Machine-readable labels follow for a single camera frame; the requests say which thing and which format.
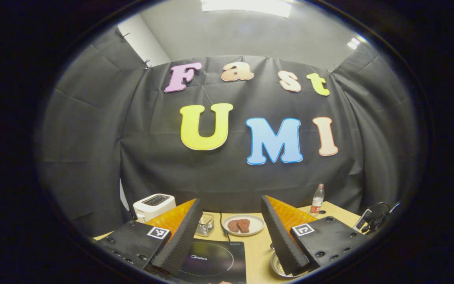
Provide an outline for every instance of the table surface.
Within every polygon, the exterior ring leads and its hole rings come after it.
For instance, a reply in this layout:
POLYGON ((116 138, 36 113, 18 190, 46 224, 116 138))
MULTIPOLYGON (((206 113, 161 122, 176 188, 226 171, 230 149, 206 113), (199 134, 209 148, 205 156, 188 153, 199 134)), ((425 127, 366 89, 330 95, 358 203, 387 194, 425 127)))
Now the table surface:
MULTIPOLYGON (((308 214, 311 205, 299 208, 301 211, 306 212, 308 214)), ((344 224, 353 228, 353 226, 357 223, 360 216, 357 214, 353 214, 341 207, 333 205, 330 202, 324 201, 322 203, 321 210, 325 210, 326 214, 319 214, 317 216, 318 219, 321 219, 326 216, 334 216, 337 220, 343 222, 344 224)), ((209 213, 214 216, 214 230, 211 234, 207 237, 201 237, 199 235, 194 235, 195 239, 209 239, 211 241, 228 241, 227 237, 223 234, 221 223, 220 223, 220 214, 219 213, 209 213)), ((233 215, 237 215, 235 213, 222 213, 222 220, 229 218, 233 215)), ((249 215, 254 215, 263 219, 261 213, 251 213, 249 215)), ((95 240, 102 239, 107 235, 111 234, 100 235, 99 237, 95 237, 95 240)), ((265 226, 262 231, 258 234, 254 234, 251 236, 240 237, 236 235, 230 234, 229 237, 231 241, 242 241, 245 243, 245 257, 246 257, 246 282, 247 284, 257 284, 257 283, 283 283, 291 280, 292 278, 281 277, 280 275, 276 274, 271 267, 271 259, 274 253, 274 250, 270 248, 272 243, 271 237, 269 235, 269 231, 267 230, 267 226, 265 226)))

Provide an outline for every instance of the plastic bottle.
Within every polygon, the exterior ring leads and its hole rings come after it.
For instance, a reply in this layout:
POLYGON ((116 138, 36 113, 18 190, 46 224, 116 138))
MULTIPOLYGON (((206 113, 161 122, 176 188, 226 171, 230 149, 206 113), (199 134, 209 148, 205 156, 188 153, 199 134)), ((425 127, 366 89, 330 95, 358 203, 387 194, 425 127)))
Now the plastic bottle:
POLYGON ((323 198, 325 198, 325 190, 323 189, 323 184, 321 183, 318 185, 318 188, 315 191, 315 195, 313 196, 313 204, 311 205, 311 209, 309 211, 315 217, 317 217, 318 213, 320 212, 323 198))

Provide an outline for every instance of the black fabric curtain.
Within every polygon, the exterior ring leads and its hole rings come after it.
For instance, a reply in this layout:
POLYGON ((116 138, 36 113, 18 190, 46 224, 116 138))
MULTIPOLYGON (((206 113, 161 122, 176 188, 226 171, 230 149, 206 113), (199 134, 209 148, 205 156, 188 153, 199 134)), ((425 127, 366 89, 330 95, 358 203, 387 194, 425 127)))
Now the black fabric curtain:
POLYGON ((119 199, 119 178, 131 210, 158 192, 175 196, 177 204, 202 198, 205 211, 260 212, 261 194, 301 207, 324 183, 326 201, 358 213, 376 202, 394 204, 415 186, 424 152, 414 92, 369 45, 332 73, 264 56, 193 58, 145 70, 111 30, 79 54, 57 84, 43 123, 40 166, 65 214, 88 235, 130 217, 119 199), (187 87, 165 93, 171 67, 195 62, 202 68, 187 87), (248 63, 255 77, 223 81, 222 67, 232 62, 248 63), (302 90, 284 90, 280 70, 296 74, 302 90), (329 96, 315 92, 306 79, 311 73, 326 79, 329 96), (211 151, 189 149, 180 139, 180 108, 204 106, 199 133, 211 136, 210 106, 217 103, 234 106, 227 141, 211 151), (318 154, 312 119, 321 116, 333 121, 339 148, 333 156, 318 154), (304 159, 249 165, 246 120, 253 117, 265 118, 276 133, 283 119, 299 119, 304 159))

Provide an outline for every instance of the meat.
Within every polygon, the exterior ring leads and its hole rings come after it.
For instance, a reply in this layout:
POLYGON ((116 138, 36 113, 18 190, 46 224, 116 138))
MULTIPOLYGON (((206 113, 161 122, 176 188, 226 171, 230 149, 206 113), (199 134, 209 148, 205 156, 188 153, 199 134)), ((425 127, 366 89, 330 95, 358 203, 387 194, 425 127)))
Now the meat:
POLYGON ((238 228, 241 230, 241 233, 248 233, 250 227, 250 221, 248 219, 239 219, 238 220, 238 228))
POLYGON ((229 230, 231 232, 237 233, 239 231, 238 228, 238 220, 232 220, 227 224, 227 227, 229 227, 229 230))

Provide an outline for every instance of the letter u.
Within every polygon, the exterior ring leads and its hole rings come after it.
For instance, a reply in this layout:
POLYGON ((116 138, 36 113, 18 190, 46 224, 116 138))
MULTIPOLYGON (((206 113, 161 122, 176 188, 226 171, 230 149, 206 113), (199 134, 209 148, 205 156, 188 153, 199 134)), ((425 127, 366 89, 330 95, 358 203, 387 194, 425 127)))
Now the letter u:
POLYGON ((229 111, 231 104, 214 104, 211 110, 216 113, 215 133, 210 137, 199 135, 199 117, 204 112, 204 106, 184 106, 180 109, 182 114, 182 131, 180 136, 185 146, 190 149, 207 151, 222 146, 229 133, 229 111))

